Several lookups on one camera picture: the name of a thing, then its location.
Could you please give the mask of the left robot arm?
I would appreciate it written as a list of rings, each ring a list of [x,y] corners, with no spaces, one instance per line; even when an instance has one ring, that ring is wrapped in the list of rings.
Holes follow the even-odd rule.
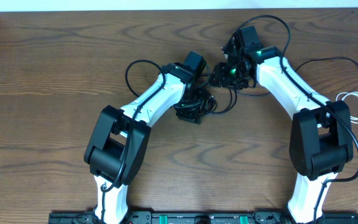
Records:
[[[143,94],[99,114],[84,154],[98,188],[94,223],[121,223],[128,212],[127,190],[144,160],[152,126],[170,108],[184,121],[200,122],[206,97],[197,84],[207,66],[190,52],[184,62],[158,66],[158,77]]]

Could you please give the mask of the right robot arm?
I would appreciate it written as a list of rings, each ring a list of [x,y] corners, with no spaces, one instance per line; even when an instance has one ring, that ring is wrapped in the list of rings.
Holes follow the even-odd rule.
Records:
[[[264,47],[255,27],[238,28],[222,47],[226,58],[214,67],[210,84],[232,90],[266,88],[292,120],[290,160],[297,172],[282,223],[358,223],[358,214],[324,213],[329,187],[354,155],[348,105],[330,101],[309,86],[283,52]]]

